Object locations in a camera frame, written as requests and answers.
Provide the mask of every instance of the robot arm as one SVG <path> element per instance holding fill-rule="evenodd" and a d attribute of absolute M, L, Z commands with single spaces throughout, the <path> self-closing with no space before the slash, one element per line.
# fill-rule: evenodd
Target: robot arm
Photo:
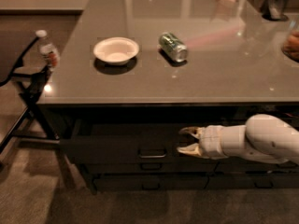
<path fill-rule="evenodd" d="M 205 159 L 240 157 L 266 163 L 299 163 L 299 132 L 284 121 L 268 116 L 251 117 L 246 125 L 190 127 L 180 131 L 198 143 L 178 152 Z"/>

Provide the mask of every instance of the green can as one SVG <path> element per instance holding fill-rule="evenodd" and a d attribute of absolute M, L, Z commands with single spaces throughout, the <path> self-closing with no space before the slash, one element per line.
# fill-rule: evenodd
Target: green can
<path fill-rule="evenodd" d="M 163 33 L 159 38 L 161 49 L 176 63 L 187 59 L 188 51 L 186 45 L 171 33 Z"/>

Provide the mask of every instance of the concrete floor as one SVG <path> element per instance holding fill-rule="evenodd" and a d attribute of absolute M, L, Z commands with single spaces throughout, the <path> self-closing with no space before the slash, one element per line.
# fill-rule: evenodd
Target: concrete floor
<path fill-rule="evenodd" d="M 76 16 L 0 16 L 0 30 L 46 29 L 63 52 Z M 25 58 L 43 65 L 37 49 Z M 11 84 L 0 88 L 0 139 L 23 110 Z M 11 140 L 0 156 L 0 224 L 292 224 L 299 189 L 114 191 L 91 195 L 55 148 Z"/>

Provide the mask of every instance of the white bottle cap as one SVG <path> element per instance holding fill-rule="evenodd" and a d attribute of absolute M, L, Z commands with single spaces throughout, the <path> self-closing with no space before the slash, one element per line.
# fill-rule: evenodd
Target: white bottle cap
<path fill-rule="evenodd" d="M 39 38 L 43 38 L 47 36 L 47 32 L 45 30 L 38 30 L 36 31 L 36 36 Z"/>

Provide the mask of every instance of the white bowl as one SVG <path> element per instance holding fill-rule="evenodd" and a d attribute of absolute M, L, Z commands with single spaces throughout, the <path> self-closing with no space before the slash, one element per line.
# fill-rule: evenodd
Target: white bowl
<path fill-rule="evenodd" d="M 113 37 L 94 46 L 93 54 L 101 61 L 113 65 L 124 65 L 139 52 L 138 44 L 128 38 Z"/>

